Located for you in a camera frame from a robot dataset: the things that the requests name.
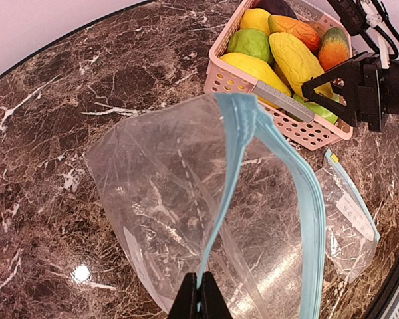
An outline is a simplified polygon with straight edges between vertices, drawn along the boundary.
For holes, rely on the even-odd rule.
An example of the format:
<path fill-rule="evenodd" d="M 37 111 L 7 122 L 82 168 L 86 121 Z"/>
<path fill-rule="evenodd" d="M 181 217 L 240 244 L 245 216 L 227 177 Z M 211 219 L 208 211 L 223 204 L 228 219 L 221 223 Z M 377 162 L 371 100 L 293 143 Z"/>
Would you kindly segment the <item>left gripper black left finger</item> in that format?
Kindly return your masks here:
<path fill-rule="evenodd" d="M 168 319 L 198 318 L 196 273 L 187 273 L 172 304 Z"/>

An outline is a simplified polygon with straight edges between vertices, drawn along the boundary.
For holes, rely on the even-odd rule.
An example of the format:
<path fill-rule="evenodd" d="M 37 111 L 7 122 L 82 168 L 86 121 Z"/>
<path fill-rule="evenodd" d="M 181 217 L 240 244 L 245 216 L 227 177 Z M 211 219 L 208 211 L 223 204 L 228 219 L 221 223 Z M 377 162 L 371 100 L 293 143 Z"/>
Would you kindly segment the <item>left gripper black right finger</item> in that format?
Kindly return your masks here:
<path fill-rule="evenodd" d="M 233 318 L 211 272 L 203 275 L 199 288 L 199 318 Z"/>

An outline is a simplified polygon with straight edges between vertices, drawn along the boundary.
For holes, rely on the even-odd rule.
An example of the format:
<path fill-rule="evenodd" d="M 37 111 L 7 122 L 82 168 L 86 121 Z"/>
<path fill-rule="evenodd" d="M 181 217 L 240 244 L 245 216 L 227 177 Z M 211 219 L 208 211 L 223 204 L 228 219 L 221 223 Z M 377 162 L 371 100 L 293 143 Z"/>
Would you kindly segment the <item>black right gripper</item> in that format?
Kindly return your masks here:
<path fill-rule="evenodd" d="M 358 96 L 352 94 L 357 87 Z M 329 88 L 338 95 L 347 93 L 346 105 L 332 100 Z M 301 92 L 350 126 L 361 121 L 370 131 L 381 132 L 389 115 L 399 115 L 399 60 L 384 69 L 377 54 L 363 52 L 311 78 Z"/>

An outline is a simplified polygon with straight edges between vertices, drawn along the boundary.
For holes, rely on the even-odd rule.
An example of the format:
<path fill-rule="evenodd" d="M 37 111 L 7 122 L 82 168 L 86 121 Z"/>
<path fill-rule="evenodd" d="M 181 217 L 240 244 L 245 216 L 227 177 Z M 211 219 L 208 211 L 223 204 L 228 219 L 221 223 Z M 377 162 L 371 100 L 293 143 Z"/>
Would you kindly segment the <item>large yellow toy fruit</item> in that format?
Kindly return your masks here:
<path fill-rule="evenodd" d="M 325 73 L 318 59 L 300 39 L 290 33 L 270 34 L 269 44 L 277 65 L 295 94 L 307 100 L 302 85 Z"/>

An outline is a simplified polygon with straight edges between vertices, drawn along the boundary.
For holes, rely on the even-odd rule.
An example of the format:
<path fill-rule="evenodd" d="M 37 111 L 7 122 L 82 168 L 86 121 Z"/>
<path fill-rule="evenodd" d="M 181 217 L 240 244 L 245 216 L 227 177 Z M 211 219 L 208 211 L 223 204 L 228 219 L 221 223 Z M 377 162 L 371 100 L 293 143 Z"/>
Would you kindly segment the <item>green toy lime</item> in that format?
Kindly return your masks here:
<path fill-rule="evenodd" d="M 270 65 L 274 58 L 269 45 L 269 36 L 257 29 L 240 29 L 230 38 L 228 53 L 243 53 L 258 58 Z"/>
<path fill-rule="evenodd" d="M 306 106 L 309 110 L 312 110 L 315 114 L 318 114 L 321 118 L 324 118 L 327 122 L 330 122 L 331 124 L 336 124 L 338 116 L 333 114 L 326 108 L 314 102 L 307 102 L 297 94 L 293 95 L 293 99 Z"/>

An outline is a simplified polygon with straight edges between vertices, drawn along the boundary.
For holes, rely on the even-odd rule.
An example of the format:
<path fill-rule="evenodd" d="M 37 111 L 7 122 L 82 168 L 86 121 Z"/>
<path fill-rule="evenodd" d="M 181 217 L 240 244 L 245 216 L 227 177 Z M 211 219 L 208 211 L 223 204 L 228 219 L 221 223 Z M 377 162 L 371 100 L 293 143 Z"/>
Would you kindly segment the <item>clear zip bag yellow slider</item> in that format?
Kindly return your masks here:
<path fill-rule="evenodd" d="M 233 318 L 318 318 L 325 204 L 310 165 L 251 94 L 124 119 L 86 154 L 114 232 L 169 314 L 211 272 Z"/>

